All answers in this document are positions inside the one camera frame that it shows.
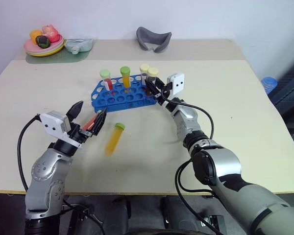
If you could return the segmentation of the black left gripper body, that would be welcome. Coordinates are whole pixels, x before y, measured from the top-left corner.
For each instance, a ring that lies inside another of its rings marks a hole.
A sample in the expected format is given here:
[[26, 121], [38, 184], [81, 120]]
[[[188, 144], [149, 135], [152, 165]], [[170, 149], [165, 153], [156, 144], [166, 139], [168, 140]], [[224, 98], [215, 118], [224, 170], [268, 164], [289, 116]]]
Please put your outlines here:
[[79, 124], [70, 122], [71, 130], [68, 132], [69, 138], [83, 144], [88, 138], [92, 137], [93, 133], [80, 128]]

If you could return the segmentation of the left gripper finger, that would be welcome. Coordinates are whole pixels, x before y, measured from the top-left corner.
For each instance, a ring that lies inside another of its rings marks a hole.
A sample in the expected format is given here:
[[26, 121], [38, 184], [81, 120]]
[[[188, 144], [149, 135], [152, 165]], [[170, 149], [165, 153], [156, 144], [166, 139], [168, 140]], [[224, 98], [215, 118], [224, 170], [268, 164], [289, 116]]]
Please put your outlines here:
[[83, 106], [83, 101], [79, 101], [75, 103], [66, 113], [66, 116], [68, 117], [69, 122], [72, 122], [77, 116], [79, 115], [81, 109]]
[[97, 116], [94, 120], [94, 126], [92, 127], [92, 134], [97, 136], [100, 132], [101, 128], [104, 125], [106, 119], [107, 109], [105, 108], [103, 111], [97, 113]]

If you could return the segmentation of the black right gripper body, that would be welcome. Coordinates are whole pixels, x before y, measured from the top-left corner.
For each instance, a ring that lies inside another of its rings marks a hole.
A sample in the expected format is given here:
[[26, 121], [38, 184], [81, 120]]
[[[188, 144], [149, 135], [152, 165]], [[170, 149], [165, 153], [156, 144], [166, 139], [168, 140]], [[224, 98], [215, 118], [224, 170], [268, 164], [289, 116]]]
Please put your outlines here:
[[172, 82], [162, 85], [158, 85], [157, 88], [160, 90], [160, 95], [157, 98], [158, 101], [165, 101], [169, 99], [170, 92], [172, 90]]

